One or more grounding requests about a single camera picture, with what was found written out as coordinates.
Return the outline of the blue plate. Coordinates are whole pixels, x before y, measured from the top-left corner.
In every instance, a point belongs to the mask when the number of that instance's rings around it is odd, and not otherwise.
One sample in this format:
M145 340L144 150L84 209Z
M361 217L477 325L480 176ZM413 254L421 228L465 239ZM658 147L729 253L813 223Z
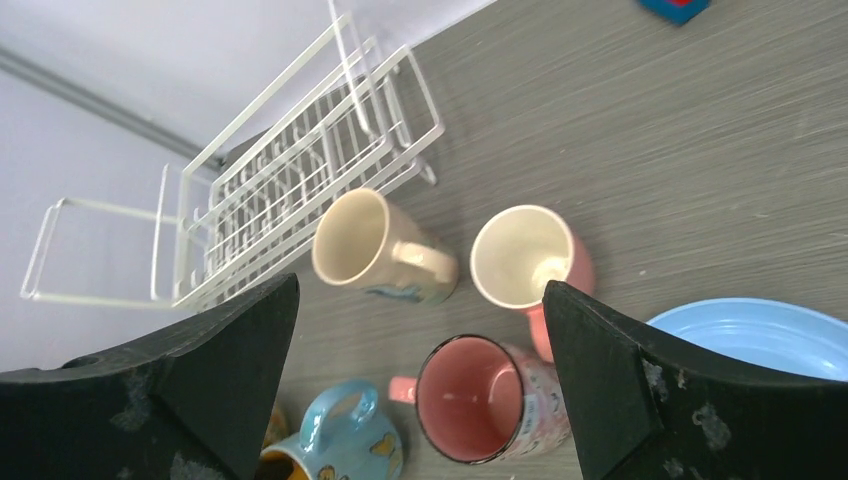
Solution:
M675 307L647 324L736 360L808 377L847 380L847 323L803 306L717 298Z

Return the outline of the pink patterned cup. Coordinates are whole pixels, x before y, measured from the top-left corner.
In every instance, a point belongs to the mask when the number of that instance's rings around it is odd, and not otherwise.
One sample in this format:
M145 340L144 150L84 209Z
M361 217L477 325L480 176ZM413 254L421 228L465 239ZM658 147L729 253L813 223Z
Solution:
M571 433L555 368L480 335L443 341L417 376L393 378L388 396L414 405L428 442L461 464L543 454Z

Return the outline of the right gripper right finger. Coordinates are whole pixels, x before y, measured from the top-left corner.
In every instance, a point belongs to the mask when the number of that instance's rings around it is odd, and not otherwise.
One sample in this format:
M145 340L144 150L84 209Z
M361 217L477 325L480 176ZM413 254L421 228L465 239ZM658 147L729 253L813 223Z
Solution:
M735 360L547 284L544 316L587 479L843 479L847 385Z

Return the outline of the colourful toy blocks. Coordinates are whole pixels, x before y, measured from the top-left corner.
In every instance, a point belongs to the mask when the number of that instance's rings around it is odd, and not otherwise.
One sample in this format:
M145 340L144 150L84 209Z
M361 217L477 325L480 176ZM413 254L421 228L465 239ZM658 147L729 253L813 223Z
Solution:
M674 25L684 25L706 10L710 0L638 0L638 4Z

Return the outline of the blue mug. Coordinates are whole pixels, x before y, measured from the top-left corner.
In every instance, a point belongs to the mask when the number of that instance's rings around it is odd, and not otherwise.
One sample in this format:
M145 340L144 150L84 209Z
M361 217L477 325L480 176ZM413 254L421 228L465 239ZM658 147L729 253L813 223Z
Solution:
M351 379L319 394L300 430L264 448L260 461L291 465L289 479L400 478L402 439L379 409L379 393L367 380Z

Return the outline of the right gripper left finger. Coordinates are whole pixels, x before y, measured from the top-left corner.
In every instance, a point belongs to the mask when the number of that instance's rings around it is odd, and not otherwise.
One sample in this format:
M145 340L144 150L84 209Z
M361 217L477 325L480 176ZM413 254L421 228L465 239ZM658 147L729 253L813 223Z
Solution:
M57 369L1 376L5 479L250 479L300 300L284 273Z

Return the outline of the pink mug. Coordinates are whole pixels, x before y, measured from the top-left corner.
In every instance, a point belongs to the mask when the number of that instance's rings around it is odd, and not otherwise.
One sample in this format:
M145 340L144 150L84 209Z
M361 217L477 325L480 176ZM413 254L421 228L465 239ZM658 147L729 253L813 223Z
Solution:
M492 217L476 236L469 261L479 293L501 308L524 314L540 358L554 361L542 299L549 281L592 295L593 262L582 240L554 211L519 205Z

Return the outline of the cream floral cup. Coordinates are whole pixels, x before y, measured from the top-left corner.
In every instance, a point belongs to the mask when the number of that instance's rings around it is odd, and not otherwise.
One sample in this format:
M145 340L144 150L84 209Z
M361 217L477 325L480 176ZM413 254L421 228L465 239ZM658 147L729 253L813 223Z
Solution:
M325 283L417 304L439 304L459 279L455 255L370 188L335 200L316 229L311 260Z

